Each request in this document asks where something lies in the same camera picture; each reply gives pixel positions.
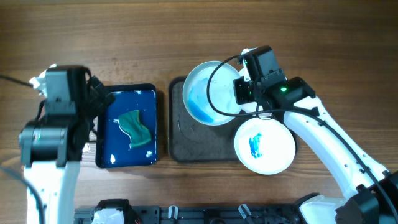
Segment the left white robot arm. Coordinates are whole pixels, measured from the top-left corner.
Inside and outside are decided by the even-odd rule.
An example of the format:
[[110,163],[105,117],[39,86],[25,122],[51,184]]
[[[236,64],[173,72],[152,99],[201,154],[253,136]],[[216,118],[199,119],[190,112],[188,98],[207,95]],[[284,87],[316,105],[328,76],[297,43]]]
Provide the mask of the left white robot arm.
[[72,223],[83,148],[93,120],[114,97],[97,77],[85,75],[48,73],[29,85],[45,98],[19,135],[27,222]]

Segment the green sponge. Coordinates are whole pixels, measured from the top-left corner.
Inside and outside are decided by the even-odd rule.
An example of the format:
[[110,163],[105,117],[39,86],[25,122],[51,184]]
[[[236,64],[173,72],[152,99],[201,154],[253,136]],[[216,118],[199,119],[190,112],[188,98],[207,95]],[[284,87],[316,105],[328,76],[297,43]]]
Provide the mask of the green sponge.
[[118,117],[120,130],[129,136],[131,149],[143,146],[152,140],[149,129],[140,121],[140,111],[133,110]]

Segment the white plate blue stain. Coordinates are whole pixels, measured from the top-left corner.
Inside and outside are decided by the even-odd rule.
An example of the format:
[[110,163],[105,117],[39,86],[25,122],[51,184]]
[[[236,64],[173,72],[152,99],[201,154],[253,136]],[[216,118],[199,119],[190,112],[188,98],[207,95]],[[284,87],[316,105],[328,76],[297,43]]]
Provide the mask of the white plate blue stain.
[[[208,126],[220,126],[233,119],[214,111],[209,100],[224,113],[238,114],[242,108],[236,102],[233,85],[240,74],[228,64],[217,69],[220,63],[209,61],[198,65],[188,74],[183,84],[183,103],[188,113],[199,123]],[[215,69],[217,72],[210,78]]]

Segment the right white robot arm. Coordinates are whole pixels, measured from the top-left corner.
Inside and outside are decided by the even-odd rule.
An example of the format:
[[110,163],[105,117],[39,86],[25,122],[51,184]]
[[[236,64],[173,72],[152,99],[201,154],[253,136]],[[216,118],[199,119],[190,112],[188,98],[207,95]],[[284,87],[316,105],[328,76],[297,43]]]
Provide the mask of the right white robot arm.
[[344,199],[322,195],[299,205],[306,223],[397,223],[397,173],[367,155],[333,120],[315,91],[300,77],[234,81],[239,104],[265,103],[302,138],[330,171]]

